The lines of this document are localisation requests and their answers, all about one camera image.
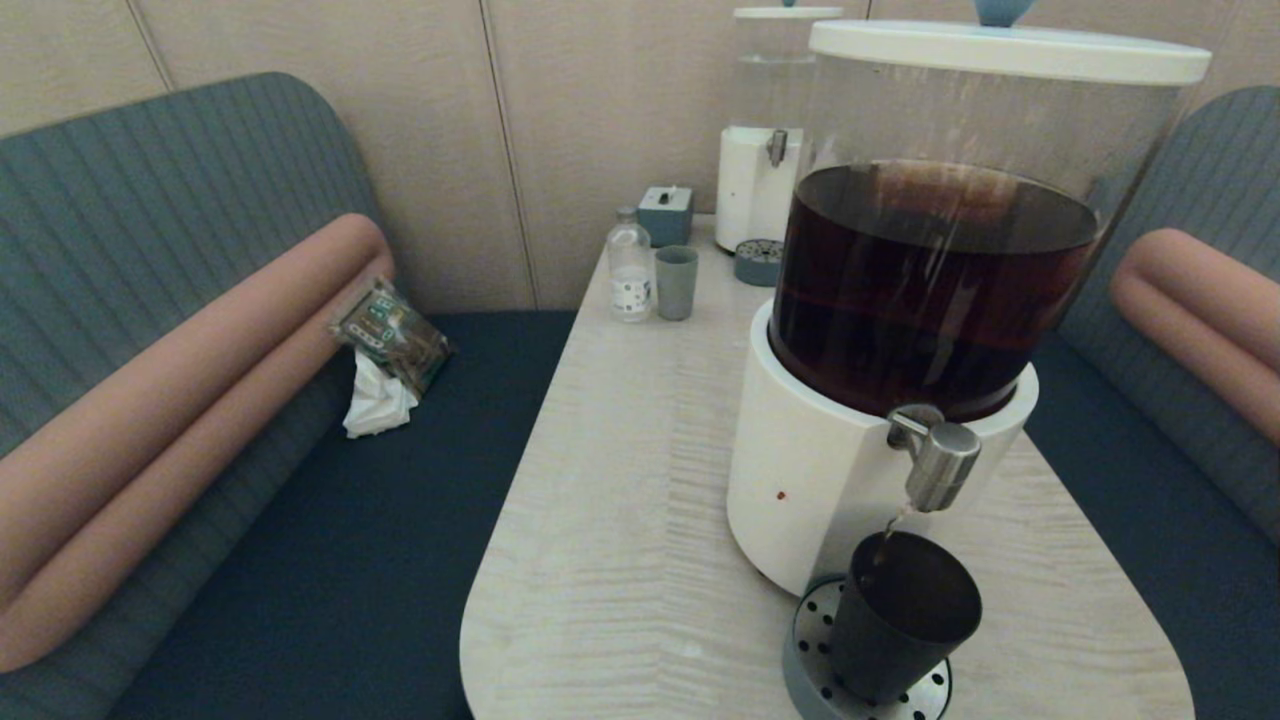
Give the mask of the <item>clear plastic bottle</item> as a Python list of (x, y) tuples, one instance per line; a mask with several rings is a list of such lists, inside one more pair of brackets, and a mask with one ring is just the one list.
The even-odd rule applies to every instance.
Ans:
[(645, 322), (654, 306), (652, 237), (635, 208), (620, 208), (614, 219), (605, 237), (611, 311), (620, 322)]

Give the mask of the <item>green snack packet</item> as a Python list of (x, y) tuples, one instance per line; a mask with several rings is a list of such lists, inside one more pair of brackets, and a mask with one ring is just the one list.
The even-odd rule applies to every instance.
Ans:
[(385, 275), (371, 275), (348, 293), (330, 315), (329, 331), (417, 400), (454, 354), (451, 340)]

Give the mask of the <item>teal upholstered bench sofa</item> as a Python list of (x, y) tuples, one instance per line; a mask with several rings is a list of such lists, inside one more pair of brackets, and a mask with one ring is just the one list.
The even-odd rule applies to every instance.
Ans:
[[(355, 141), (264, 73), (0, 140), (0, 457), (346, 214)], [(467, 594), (575, 322), (470, 313), (410, 424), (348, 439), (338, 347), (0, 720), (474, 720)]]
[(1036, 354), (1028, 427), (1171, 641), (1196, 720), (1280, 720), (1280, 446), (1108, 293), (1162, 228), (1280, 283), (1280, 87), (1217, 97), (1164, 142)]

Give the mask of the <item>large tea dispenser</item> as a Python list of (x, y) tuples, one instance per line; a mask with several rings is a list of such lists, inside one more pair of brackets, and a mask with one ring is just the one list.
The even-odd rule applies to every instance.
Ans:
[(801, 594), (906, 503), (920, 439), (891, 442), (896, 410), (973, 433), (950, 498), (980, 493), (1038, 400), (1033, 354), (1183, 91), (817, 58), (727, 491), (762, 575)]

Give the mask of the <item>black plastic cup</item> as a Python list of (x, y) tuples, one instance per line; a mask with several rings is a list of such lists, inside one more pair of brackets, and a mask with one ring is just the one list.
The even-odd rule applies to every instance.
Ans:
[(878, 705), (896, 700), (977, 632), (979, 587), (946, 548), (896, 530), (854, 551), (829, 639), (845, 688)]

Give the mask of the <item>large blue-grey perforated drip tray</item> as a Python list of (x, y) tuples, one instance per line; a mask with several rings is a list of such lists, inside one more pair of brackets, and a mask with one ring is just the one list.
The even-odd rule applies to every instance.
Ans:
[(845, 577), (815, 582), (795, 610), (783, 643), (782, 673), (788, 697), (803, 720), (945, 720), (954, 691), (948, 660), (893, 700), (869, 702), (852, 694), (831, 662)]

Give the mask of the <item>blue-grey small box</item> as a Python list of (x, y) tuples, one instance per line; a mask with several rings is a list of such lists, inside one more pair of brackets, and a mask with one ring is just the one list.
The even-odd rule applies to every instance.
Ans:
[(692, 231), (694, 191), (684, 186), (650, 186), (637, 205), (637, 220), (649, 233), (652, 247), (689, 245)]

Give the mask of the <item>small far water dispenser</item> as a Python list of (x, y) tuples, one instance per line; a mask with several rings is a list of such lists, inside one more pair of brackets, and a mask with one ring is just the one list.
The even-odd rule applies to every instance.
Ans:
[[(746, 240), (782, 241), (804, 141), (804, 111), (817, 67), (809, 49), (819, 20), (736, 20), (728, 122), (719, 136), (716, 242), (733, 252)], [(786, 159), (772, 168), (765, 143), (788, 132)]]

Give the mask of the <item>crumpled white tissue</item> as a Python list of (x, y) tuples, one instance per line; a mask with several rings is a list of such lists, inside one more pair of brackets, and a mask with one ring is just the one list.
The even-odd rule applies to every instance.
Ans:
[(355, 378), (349, 407), (343, 418), (348, 439), (376, 436), (410, 421), (419, 397), (374, 360), (355, 352)]

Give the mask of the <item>large white dispenser lid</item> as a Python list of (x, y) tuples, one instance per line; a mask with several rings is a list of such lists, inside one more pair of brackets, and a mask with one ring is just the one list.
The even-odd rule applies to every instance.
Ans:
[(809, 49), (856, 61), (1152, 87), (1197, 85), (1213, 59), (1207, 49), (1120, 35), (891, 19), (820, 20)]

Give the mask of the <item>small white dispenser lid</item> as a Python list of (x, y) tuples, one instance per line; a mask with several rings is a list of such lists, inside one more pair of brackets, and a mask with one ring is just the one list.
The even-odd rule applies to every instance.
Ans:
[(832, 20), (844, 17), (841, 6), (741, 6), (733, 9), (736, 20)]

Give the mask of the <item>grey-green cup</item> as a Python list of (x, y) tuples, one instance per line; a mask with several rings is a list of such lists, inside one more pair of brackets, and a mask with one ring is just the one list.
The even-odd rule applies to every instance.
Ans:
[(663, 320), (684, 322), (692, 315), (698, 261), (698, 251), (687, 245), (671, 245), (655, 251), (658, 314)]

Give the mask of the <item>large metal dispenser tap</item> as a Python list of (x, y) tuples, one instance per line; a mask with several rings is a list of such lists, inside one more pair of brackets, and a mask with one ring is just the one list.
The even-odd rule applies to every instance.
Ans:
[(911, 459), (905, 482), (910, 506), (916, 512), (950, 509), (980, 456), (979, 436), (928, 404), (899, 406), (887, 419), (888, 446)]

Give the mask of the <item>small blue-grey perforated drip tray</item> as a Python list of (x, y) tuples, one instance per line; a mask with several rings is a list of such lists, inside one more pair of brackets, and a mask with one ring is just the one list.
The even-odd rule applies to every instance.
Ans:
[(783, 258), (782, 241), (742, 241), (733, 251), (733, 277), (744, 284), (773, 288), (780, 281)]

